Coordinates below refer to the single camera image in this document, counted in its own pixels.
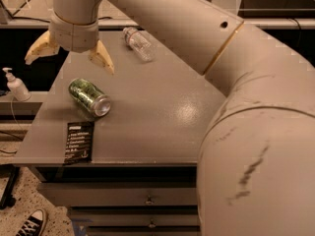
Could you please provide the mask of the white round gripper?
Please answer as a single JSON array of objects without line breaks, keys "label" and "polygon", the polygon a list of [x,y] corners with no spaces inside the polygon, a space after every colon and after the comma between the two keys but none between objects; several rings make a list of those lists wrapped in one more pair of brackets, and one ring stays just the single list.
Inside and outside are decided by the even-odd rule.
[{"label": "white round gripper", "polygon": [[30,65],[41,57],[56,55],[60,47],[77,53],[90,50],[90,61],[103,68],[110,75],[114,74],[114,65],[111,57],[99,40],[97,23],[75,25],[62,20],[53,13],[49,29],[28,50],[25,57],[26,64]]}]

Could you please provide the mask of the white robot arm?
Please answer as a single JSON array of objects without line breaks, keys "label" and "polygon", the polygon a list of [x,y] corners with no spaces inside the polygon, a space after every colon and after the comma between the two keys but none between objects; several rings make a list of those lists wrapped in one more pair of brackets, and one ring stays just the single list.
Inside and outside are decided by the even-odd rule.
[{"label": "white robot arm", "polygon": [[[102,0],[53,0],[26,61],[59,49],[111,58]],[[206,0],[107,0],[224,94],[197,173],[202,236],[315,236],[315,70],[291,48]]]}]

